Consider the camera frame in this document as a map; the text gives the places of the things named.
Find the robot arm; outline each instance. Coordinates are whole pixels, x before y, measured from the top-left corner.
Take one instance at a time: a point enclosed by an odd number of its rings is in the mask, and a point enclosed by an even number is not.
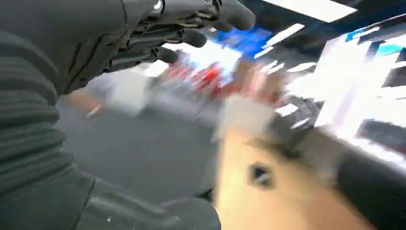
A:
[[[145,205],[77,169],[54,129],[55,103],[104,72],[174,62],[161,45],[201,47],[197,28],[254,21],[237,0],[2,0],[0,229],[218,229],[190,214],[218,221],[200,201]]]

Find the ceiling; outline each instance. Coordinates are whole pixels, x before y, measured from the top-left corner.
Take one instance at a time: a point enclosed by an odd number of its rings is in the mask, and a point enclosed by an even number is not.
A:
[[[305,27],[281,42],[262,58],[286,60],[287,66],[317,60],[326,41],[373,23],[405,13],[406,0],[333,0],[357,9],[336,21],[324,21],[270,4],[263,0],[240,0],[257,16],[257,25],[277,34],[295,23]]]

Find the ribbed fabric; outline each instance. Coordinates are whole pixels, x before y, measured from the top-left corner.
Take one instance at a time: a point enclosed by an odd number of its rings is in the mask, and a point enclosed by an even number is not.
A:
[[[54,129],[56,97],[53,84],[30,63],[0,57],[0,196],[70,170],[65,136]]]

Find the black object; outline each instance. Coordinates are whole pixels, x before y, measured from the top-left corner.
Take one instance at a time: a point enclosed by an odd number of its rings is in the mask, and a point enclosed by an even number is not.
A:
[[[215,209],[201,199],[180,199],[154,206],[77,169],[51,184],[3,203],[0,228],[221,229]]]
[[[395,164],[353,150],[338,170],[338,189],[379,230],[406,226],[406,170]]]
[[[322,104],[315,104],[312,100],[299,97],[290,97],[285,104],[292,104],[298,109],[285,116],[275,113],[268,131],[271,135],[271,142],[282,150],[283,156],[288,159],[295,159],[300,157],[296,147],[314,129],[314,124],[320,113],[319,107],[322,107]],[[306,122],[296,125],[305,119]]]
[[[250,181],[252,184],[259,185],[262,188],[273,188],[274,178],[270,166],[260,163],[253,164],[249,167]]]
[[[206,192],[197,195],[198,198],[213,202],[214,201],[214,188],[207,190]]]
[[[122,53],[116,55],[110,61],[108,69],[105,69],[104,72],[115,72],[121,69],[134,67],[141,62],[153,62],[156,60],[162,60],[163,62],[173,64],[178,60],[178,55],[175,51],[163,47],[153,48],[143,53]]]
[[[195,30],[185,30],[185,38],[183,42],[191,46],[201,48],[206,44],[207,37],[202,36],[200,32]]]

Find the ceiling light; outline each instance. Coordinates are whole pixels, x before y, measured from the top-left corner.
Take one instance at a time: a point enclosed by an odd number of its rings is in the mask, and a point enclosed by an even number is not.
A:
[[[315,63],[315,62],[302,63],[302,64],[299,64],[299,65],[297,65],[297,66],[295,66],[295,67],[293,67],[291,69],[288,69],[288,72],[293,73],[293,72],[303,71],[303,70],[308,69],[308,68],[310,68],[312,66],[315,66],[315,65],[317,65],[317,63]]]
[[[270,68],[274,67],[277,63],[278,63],[278,60],[276,60],[276,61],[274,61],[274,62],[272,62],[272,63],[270,63],[270,64],[268,64],[268,65],[266,65],[266,66],[264,66],[264,67],[262,67],[261,73],[265,73],[265,72],[268,71]]]
[[[343,18],[357,9],[331,0],[263,0],[271,4],[330,23]]]
[[[275,73],[276,71],[282,69],[284,66],[285,66],[285,63],[281,63],[281,64],[271,68],[270,70],[268,70],[268,74]]]
[[[393,68],[393,69],[397,69],[397,68],[400,68],[400,67],[403,67],[403,66],[406,66],[406,61],[399,61],[399,62],[396,62],[396,63],[392,66],[392,68]]]
[[[352,39],[358,38],[358,37],[362,37],[362,36],[365,36],[365,35],[368,35],[368,34],[370,34],[370,33],[373,33],[373,32],[375,32],[375,31],[378,31],[378,30],[379,30],[379,27],[374,27],[374,28],[372,28],[372,29],[370,29],[370,30],[367,30],[367,31],[364,31],[364,32],[361,32],[361,33],[354,34],[354,36],[352,36]]]
[[[273,36],[271,39],[269,39],[266,43],[266,46],[273,46],[274,44],[286,39],[287,37],[291,36],[292,34],[298,32],[304,27],[304,25],[296,23],[292,25],[291,27],[287,28],[284,31],[281,31],[277,33],[275,36]]]
[[[270,47],[268,47],[268,48],[262,50],[261,52],[257,53],[257,54],[254,56],[254,59],[257,59],[257,58],[261,57],[262,55],[265,55],[266,53],[268,53],[268,52],[271,51],[272,49],[273,49],[273,47],[270,46]]]

